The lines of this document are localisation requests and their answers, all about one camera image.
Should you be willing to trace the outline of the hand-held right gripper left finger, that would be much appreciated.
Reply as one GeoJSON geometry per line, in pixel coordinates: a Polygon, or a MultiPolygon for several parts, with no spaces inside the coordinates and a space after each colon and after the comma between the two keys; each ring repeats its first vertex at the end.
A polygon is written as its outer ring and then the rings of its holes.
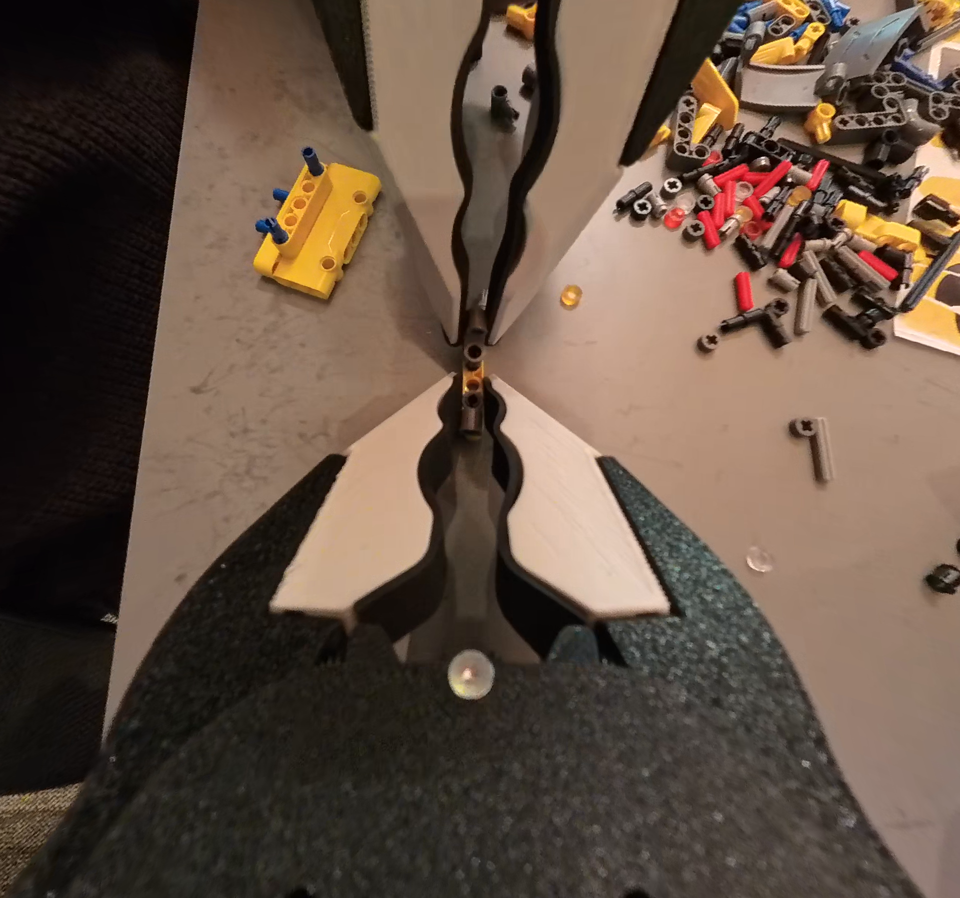
{"type": "Polygon", "coordinates": [[[270,602],[343,628],[418,628],[447,585],[439,494],[453,469],[451,373],[350,445],[270,602]]]}

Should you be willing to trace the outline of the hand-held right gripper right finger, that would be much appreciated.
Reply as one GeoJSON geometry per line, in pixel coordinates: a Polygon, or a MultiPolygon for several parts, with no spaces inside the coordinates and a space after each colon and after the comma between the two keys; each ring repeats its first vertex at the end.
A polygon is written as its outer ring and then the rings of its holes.
{"type": "Polygon", "coordinates": [[[669,597],[601,454],[503,379],[488,385],[508,459],[506,563],[589,625],[667,615],[669,597]]]}

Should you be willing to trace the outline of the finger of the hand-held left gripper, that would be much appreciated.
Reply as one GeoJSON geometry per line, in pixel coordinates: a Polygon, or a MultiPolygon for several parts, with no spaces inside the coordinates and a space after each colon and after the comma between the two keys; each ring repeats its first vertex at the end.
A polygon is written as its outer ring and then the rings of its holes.
{"type": "Polygon", "coordinates": [[[465,198],[455,155],[457,82],[484,0],[362,0],[373,132],[422,243],[415,262],[444,336],[459,343],[465,285],[454,223],[465,198]]]}
{"type": "Polygon", "coordinates": [[[614,189],[681,0],[538,0],[534,123],[488,289],[498,343],[614,189]]]}

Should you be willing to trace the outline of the pile of toy building pieces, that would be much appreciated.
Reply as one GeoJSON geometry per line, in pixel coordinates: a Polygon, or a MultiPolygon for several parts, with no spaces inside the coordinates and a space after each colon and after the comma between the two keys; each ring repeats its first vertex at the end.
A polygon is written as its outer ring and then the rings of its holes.
{"type": "Polygon", "coordinates": [[[815,317],[865,351],[883,347],[958,255],[958,231],[901,304],[922,245],[909,202],[919,149],[958,152],[958,0],[742,0],[652,143],[666,179],[614,214],[680,230],[743,269],[736,331],[775,349],[815,317]]]}

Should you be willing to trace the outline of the yellow brick with blue pins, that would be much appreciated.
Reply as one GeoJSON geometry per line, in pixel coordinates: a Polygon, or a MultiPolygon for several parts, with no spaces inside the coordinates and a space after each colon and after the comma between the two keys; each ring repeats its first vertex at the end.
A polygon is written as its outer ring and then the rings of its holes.
{"type": "Polygon", "coordinates": [[[253,268],[262,278],[327,300],[349,266],[374,214],[380,179],[325,163],[311,146],[290,189],[272,192],[275,216],[259,219],[253,268]]]}

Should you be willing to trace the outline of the grey axle pin piece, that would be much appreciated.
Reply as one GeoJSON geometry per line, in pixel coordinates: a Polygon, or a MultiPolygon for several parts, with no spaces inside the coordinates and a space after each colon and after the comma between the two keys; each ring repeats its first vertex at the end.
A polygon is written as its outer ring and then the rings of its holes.
{"type": "Polygon", "coordinates": [[[813,472],[821,484],[834,481],[835,464],[830,425],[824,417],[798,417],[789,423],[790,433],[808,442],[813,472]]]}

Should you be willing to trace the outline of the yellow grey sticker sheet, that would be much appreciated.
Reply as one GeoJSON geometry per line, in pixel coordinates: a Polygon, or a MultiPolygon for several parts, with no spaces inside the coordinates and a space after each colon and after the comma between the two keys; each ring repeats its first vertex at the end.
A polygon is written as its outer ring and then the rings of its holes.
{"type": "MultiPolygon", "coordinates": [[[[944,223],[931,219],[918,219],[917,207],[927,196],[938,197],[953,209],[959,206],[958,152],[947,147],[937,137],[918,150],[918,165],[928,174],[914,192],[908,214],[910,224],[918,224],[921,231],[921,246],[914,257],[913,270],[897,298],[901,304],[913,285],[920,281],[930,264],[936,262],[939,252],[945,247],[958,223],[944,223]]],[[[893,324],[894,336],[927,348],[957,355],[959,353],[959,256],[950,261],[933,278],[916,306],[906,314],[898,315],[893,324]]]]}

